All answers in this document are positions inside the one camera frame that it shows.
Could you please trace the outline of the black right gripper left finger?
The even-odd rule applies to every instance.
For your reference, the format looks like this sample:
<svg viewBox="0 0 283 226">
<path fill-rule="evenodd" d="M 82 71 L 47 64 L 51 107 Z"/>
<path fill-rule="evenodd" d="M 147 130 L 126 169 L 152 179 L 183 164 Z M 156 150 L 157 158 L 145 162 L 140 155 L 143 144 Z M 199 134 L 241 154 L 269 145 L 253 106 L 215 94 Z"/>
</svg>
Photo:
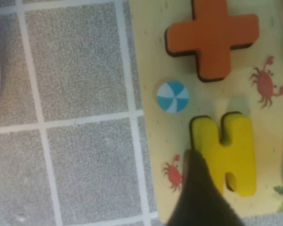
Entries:
<svg viewBox="0 0 283 226">
<path fill-rule="evenodd" d="M 185 152 L 183 177 L 183 189 L 167 226 L 244 225 L 216 188 L 200 152 Z"/>
</svg>

